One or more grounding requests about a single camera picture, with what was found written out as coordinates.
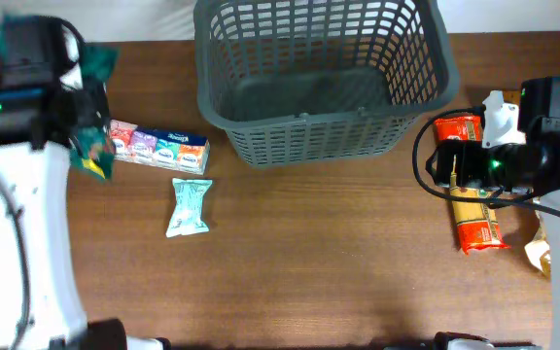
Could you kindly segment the tissue multipack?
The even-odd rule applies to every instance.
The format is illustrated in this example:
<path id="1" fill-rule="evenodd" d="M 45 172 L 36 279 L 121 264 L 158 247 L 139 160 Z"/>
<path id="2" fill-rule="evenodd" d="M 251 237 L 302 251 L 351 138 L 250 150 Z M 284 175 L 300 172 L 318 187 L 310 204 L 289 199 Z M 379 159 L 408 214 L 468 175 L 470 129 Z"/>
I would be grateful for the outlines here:
<path id="1" fill-rule="evenodd" d="M 195 175 L 205 172 L 210 151 L 207 137 L 116 120 L 111 120 L 110 137 L 118 160 Z"/>

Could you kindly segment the light teal snack packet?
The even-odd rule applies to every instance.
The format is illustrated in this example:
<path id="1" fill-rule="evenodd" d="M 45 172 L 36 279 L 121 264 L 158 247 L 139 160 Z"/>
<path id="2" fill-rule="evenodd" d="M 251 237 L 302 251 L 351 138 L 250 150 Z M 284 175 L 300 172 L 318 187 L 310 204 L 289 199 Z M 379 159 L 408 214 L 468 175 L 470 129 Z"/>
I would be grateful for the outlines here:
<path id="1" fill-rule="evenodd" d="M 175 237 L 209 231 L 202 220 L 203 199 L 212 186 L 211 180 L 172 179 L 176 204 L 165 235 Z"/>

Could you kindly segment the spaghetti packet orange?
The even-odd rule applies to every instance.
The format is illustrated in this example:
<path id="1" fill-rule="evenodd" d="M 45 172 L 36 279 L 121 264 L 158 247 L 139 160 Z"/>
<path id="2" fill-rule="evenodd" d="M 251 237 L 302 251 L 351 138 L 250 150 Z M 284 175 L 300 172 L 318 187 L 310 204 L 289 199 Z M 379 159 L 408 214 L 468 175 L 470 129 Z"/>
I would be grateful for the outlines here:
<path id="1" fill-rule="evenodd" d="M 482 127 L 480 117 L 462 115 L 435 122 L 437 139 L 481 141 Z M 460 248 L 465 255 L 470 251 L 485 249 L 508 249 L 502 237 L 495 211 L 486 204 L 452 201 L 451 207 L 455 219 Z"/>

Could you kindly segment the grey plastic basket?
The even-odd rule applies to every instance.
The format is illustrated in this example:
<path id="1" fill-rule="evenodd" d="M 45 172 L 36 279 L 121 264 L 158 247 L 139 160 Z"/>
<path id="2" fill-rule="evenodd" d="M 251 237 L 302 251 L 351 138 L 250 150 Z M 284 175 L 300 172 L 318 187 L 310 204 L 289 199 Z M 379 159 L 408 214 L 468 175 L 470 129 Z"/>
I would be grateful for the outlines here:
<path id="1" fill-rule="evenodd" d="M 378 156 L 449 104 L 434 0 L 199 1 L 197 105 L 255 168 Z"/>

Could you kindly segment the cream cookie bag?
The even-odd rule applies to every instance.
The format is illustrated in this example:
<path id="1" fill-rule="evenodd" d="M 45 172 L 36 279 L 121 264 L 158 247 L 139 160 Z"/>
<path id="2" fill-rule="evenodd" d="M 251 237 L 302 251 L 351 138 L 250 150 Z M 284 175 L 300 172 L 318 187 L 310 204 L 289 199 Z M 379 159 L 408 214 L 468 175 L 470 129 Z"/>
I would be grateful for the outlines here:
<path id="1" fill-rule="evenodd" d="M 539 220 L 539 227 L 533 239 L 524 247 L 526 256 L 530 264 L 542 273 L 542 275 L 551 278 L 551 256 L 550 247 L 543 232 L 543 219 L 539 212 L 536 213 Z"/>
<path id="2" fill-rule="evenodd" d="M 521 102 L 521 92 L 518 90 L 491 90 L 483 101 L 485 116 L 505 114 L 518 116 Z"/>

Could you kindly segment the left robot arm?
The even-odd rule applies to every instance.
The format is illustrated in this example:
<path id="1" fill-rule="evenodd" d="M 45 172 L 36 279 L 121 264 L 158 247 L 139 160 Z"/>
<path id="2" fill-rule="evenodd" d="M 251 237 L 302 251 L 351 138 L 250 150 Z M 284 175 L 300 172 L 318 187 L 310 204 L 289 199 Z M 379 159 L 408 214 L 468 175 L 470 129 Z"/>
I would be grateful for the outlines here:
<path id="1" fill-rule="evenodd" d="M 166 349 L 116 319 L 92 322 L 79 296 L 67 216 L 72 166 L 106 179 L 102 59 L 67 20 L 0 22 L 0 349 Z"/>

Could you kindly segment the green coffee bag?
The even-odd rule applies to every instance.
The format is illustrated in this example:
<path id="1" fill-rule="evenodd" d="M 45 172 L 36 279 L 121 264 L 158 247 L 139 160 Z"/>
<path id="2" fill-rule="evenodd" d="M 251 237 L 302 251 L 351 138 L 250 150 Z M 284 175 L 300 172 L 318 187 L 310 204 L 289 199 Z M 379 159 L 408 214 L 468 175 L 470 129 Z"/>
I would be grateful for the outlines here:
<path id="1" fill-rule="evenodd" d="M 47 94 L 60 87 L 81 89 L 83 79 L 106 85 L 115 70 L 118 51 L 89 44 L 68 20 L 50 16 L 5 16 L 0 22 L 1 83 L 5 89 L 38 89 Z M 116 147 L 106 131 L 79 130 L 70 139 L 75 167 L 102 180 L 112 177 Z"/>

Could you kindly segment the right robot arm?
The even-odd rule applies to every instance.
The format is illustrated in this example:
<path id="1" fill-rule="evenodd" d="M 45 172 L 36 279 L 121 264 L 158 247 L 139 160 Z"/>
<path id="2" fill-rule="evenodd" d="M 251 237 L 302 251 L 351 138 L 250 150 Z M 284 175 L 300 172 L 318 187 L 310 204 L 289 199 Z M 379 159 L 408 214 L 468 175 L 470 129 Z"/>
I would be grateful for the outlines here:
<path id="1" fill-rule="evenodd" d="M 518 105 L 494 91 L 472 112 L 482 139 L 441 142 L 426 170 L 440 187 L 486 190 L 489 204 L 539 213 L 552 257 L 550 346 L 560 349 L 560 77 L 523 82 Z"/>

